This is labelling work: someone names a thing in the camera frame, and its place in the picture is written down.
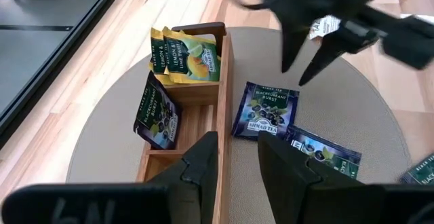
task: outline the ahmad tea logo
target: ahmad tea logo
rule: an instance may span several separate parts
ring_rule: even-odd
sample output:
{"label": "ahmad tea logo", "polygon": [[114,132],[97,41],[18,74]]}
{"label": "ahmad tea logo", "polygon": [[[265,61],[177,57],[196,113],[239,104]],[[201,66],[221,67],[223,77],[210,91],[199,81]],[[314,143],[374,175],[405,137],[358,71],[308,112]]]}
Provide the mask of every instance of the ahmad tea logo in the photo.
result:
{"label": "ahmad tea logo", "polygon": [[211,50],[204,48],[202,54],[202,62],[208,66],[210,72],[215,72],[216,67],[214,66],[214,59],[212,58]]}
{"label": "ahmad tea logo", "polygon": [[170,122],[169,122],[169,128],[170,128],[170,135],[169,135],[169,140],[171,140],[172,142],[175,140],[175,135],[176,135],[176,125],[178,125],[178,116],[174,113],[174,116],[172,118],[170,118]]}
{"label": "ahmad tea logo", "polygon": [[247,129],[255,132],[264,130],[270,132],[273,135],[277,134],[277,126],[272,125],[267,119],[259,119],[255,122],[249,121]]}

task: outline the lemon and lime tea packet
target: lemon and lime tea packet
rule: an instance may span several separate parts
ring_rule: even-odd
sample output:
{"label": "lemon and lime tea packet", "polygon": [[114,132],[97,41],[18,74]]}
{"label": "lemon and lime tea packet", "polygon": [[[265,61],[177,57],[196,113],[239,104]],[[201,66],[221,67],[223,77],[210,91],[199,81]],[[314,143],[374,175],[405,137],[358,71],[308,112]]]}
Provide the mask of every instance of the lemon and lime tea packet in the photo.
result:
{"label": "lemon and lime tea packet", "polygon": [[219,81],[220,59],[216,42],[169,29],[163,29],[167,67],[175,83]]}
{"label": "lemon and lime tea packet", "polygon": [[175,83],[170,81],[167,69],[167,55],[163,32],[154,28],[151,29],[151,54],[152,58],[149,62],[149,69],[154,72],[155,77],[163,85],[174,85]]}

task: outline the blue tea packet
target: blue tea packet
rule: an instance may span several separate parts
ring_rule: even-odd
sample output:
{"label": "blue tea packet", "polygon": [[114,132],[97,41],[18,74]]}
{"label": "blue tea packet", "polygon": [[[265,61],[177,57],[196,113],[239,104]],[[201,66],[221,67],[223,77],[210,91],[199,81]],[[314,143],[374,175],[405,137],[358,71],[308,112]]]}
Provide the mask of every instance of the blue tea packet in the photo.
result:
{"label": "blue tea packet", "polygon": [[401,183],[434,185],[434,153],[415,165],[399,179]]}
{"label": "blue tea packet", "polygon": [[150,71],[134,121],[134,132],[156,149],[173,149],[181,113],[181,107],[170,99],[163,84]]}
{"label": "blue tea packet", "polygon": [[280,139],[294,123],[298,91],[271,88],[247,82],[232,128],[232,135],[257,141],[259,131]]}
{"label": "blue tea packet", "polygon": [[317,161],[353,179],[357,178],[361,153],[346,149],[296,126],[288,126],[285,141]]}

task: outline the wooden organizer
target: wooden organizer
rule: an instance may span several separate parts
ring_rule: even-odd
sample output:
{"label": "wooden organizer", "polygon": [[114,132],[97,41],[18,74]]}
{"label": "wooden organizer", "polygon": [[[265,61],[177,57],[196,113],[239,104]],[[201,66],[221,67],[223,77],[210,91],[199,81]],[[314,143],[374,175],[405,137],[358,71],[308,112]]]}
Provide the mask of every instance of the wooden organizer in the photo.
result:
{"label": "wooden organizer", "polygon": [[174,150],[156,150],[146,144],[142,154],[137,182],[146,182],[179,160],[192,144],[206,132],[218,133],[218,181],[213,223],[228,222],[229,177],[231,165],[231,123],[233,49],[231,35],[224,23],[213,22],[178,26],[189,35],[213,34],[217,55],[221,56],[220,81],[213,83],[166,86],[170,97],[182,106],[182,117]]}

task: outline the round beige table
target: round beige table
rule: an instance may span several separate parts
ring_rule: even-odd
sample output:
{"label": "round beige table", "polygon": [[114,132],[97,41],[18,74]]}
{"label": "round beige table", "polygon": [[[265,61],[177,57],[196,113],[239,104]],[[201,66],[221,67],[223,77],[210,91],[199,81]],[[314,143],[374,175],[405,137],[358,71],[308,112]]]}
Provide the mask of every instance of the round beige table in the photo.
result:
{"label": "round beige table", "polygon": [[[294,66],[282,74],[278,31],[250,27],[228,31],[235,55],[233,118],[246,81],[300,90],[295,124],[361,152],[359,181],[392,183],[410,167],[408,149],[392,112],[369,81],[345,60],[339,58],[300,88],[298,80],[317,51],[315,44],[307,41]],[[75,147],[67,182],[135,181],[144,141],[133,133],[133,121],[149,58],[125,73],[96,105]],[[231,157],[229,222],[274,223],[257,144],[233,139]]]}

